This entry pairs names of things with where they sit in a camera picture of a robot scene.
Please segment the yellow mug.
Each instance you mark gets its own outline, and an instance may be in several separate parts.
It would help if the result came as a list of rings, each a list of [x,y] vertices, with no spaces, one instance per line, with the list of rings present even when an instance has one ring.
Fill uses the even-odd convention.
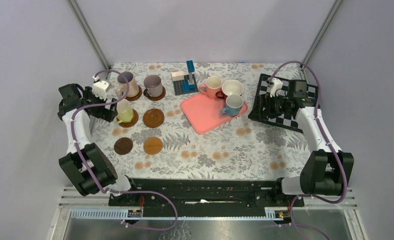
[[[116,124],[128,124],[134,119],[134,112],[128,100],[123,99],[117,103],[117,115],[113,122]]]

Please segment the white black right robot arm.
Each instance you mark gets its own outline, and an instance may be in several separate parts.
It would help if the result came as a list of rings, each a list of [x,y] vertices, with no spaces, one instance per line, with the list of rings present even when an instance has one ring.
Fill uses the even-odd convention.
[[[291,195],[343,195],[354,158],[332,139],[321,115],[316,90],[311,90],[304,80],[281,81],[272,77],[263,79],[261,85],[262,94],[257,98],[260,117],[273,120],[292,117],[311,152],[300,175],[283,178],[281,187],[272,191],[272,201],[284,206]]]

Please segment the dark brown wooden coaster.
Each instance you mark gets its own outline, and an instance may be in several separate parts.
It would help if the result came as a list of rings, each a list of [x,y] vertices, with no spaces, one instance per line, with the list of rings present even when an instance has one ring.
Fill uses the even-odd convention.
[[[138,119],[139,119],[139,115],[138,115],[137,111],[134,109],[132,120],[130,122],[119,122],[118,125],[120,125],[123,128],[130,128],[137,123]]]
[[[128,101],[135,101],[140,98],[142,92],[142,88],[139,85],[138,88],[132,87],[131,89],[129,89],[125,99]]]
[[[149,95],[148,89],[145,89],[145,90],[143,91],[143,95],[144,95],[146,98],[148,98],[149,100],[151,100],[151,101],[159,101],[159,100],[161,100],[161,99],[166,95],[166,90],[165,90],[165,87],[163,87],[163,91],[162,91],[162,93],[161,93],[159,96],[157,96],[157,97],[152,97],[152,96]]]
[[[157,128],[164,122],[165,116],[160,109],[152,108],[143,115],[143,123],[149,128]]]

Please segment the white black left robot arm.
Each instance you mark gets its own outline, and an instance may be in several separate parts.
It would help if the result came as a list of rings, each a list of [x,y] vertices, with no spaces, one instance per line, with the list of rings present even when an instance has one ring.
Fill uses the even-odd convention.
[[[72,185],[82,195],[110,191],[125,204],[135,205],[140,198],[137,189],[131,187],[126,176],[118,176],[110,160],[91,142],[90,117],[112,122],[117,116],[117,99],[110,103],[100,98],[87,86],[76,83],[59,88],[62,100],[58,117],[67,128],[67,154],[59,159],[59,165]]]

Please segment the tall pink beige mug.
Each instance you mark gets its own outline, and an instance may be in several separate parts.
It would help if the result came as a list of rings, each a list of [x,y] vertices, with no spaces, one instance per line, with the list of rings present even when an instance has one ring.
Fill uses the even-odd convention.
[[[117,77],[117,82],[119,84],[116,89],[116,95],[118,98],[121,98],[124,93],[128,94],[129,89],[131,89],[132,87],[138,88],[138,84],[135,80],[134,74],[129,71],[120,73]]]

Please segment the blue floral mug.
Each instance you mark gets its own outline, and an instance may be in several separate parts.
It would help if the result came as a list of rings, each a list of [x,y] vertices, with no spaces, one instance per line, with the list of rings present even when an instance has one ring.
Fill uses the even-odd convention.
[[[241,111],[244,104],[244,100],[240,95],[232,94],[226,98],[225,103],[226,105],[221,110],[221,114],[224,116],[226,115],[230,117],[235,117]]]

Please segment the white cream cup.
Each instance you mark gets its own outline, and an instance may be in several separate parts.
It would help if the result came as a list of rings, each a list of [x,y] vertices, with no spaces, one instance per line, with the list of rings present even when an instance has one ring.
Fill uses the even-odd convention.
[[[220,91],[218,91],[215,96],[219,99],[225,100],[228,96],[231,95],[242,96],[243,92],[244,87],[240,81],[235,79],[229,79],[222,84]]]

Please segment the mauve mug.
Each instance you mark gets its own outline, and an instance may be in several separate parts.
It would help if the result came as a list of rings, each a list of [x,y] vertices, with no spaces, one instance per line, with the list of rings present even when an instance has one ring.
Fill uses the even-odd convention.
[[[157,98],[163,93],[161,78],[158,75],[152,74],[145,77],[144,86],[144,95],[146,97]]]

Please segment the light wooden coaster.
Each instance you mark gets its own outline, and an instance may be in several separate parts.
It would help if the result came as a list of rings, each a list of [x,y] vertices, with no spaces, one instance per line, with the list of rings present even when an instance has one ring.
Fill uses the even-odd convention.
[[[144,142],[143,148],[145,153],[156,155],[163,148],[163,142],[158,137],[150,137]]]

